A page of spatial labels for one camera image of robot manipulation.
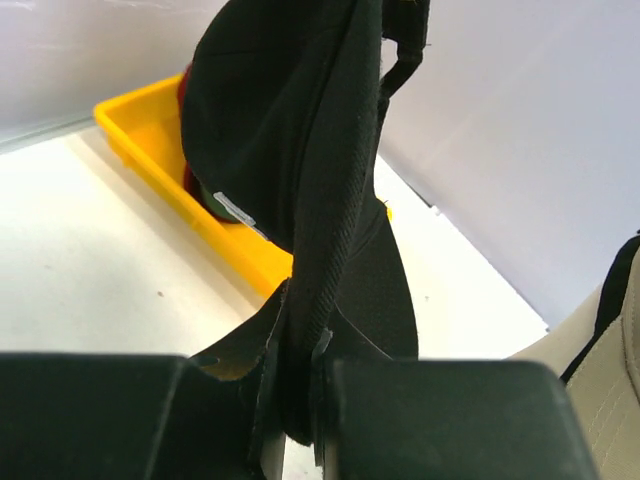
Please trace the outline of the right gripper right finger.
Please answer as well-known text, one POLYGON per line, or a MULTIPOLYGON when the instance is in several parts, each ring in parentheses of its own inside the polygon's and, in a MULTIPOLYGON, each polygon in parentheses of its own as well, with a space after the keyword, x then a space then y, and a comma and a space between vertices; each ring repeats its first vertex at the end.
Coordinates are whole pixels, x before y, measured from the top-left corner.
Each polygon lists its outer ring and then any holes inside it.
POLYGON ((340 362, 334 332, 324 328, 311 356, 310 411, 315 464, 338 468, 340 455, 340 396, 336 366, 340 362))

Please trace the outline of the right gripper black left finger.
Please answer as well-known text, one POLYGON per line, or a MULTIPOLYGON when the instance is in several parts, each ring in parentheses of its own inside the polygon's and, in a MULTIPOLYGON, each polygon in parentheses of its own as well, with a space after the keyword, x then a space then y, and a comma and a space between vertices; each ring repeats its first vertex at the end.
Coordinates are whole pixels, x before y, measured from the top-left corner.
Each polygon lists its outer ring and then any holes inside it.
POLYGON ((289 282, 283 281, 250 319, 192 357, 222 388, 216 416, 245 465, 281 465, 285 433, 279 412, 279 356, 289 282))

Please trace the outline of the dark green cap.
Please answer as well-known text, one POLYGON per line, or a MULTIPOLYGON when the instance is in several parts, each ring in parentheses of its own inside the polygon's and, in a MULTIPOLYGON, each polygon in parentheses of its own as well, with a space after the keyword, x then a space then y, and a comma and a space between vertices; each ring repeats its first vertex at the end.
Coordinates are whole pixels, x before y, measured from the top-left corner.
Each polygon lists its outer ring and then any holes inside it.
POLYGON ((221 222, 230 224, 238 224, 239 220, 232 215, 226 207, 221 204, 214 196, 209 193, 203 186, 199 187, 201 203, 204 208, 215 218, 221 222))

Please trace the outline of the beige cap black letter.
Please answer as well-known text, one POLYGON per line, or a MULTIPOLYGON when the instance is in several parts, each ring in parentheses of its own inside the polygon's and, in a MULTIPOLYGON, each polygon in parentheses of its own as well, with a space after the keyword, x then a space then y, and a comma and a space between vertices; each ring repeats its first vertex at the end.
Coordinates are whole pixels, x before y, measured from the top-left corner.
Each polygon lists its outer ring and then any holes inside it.
MULTIPOLYGON (((639 278, 622 289, 622 309, 567 383, 567 392, 602 479, 639 477, 639 278)), ((556 329, 512 356, 560 374, 595 332, 592 294, 556 329)))

